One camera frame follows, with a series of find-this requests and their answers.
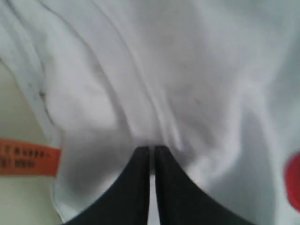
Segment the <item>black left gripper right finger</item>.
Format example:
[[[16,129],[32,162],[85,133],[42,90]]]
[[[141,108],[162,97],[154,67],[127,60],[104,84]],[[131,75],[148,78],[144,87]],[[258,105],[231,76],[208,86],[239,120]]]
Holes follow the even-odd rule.
[[[162,225],[248,225],[203,192],[182,170],[169,148],[154,149],[155,184]]]

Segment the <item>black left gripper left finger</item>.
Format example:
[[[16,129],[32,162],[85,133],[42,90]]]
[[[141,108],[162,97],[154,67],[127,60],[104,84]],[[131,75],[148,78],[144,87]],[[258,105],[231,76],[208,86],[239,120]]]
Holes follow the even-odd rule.
[[[117,180],[67,225],[146,225],[150,201],[150,150],[135,149]]]

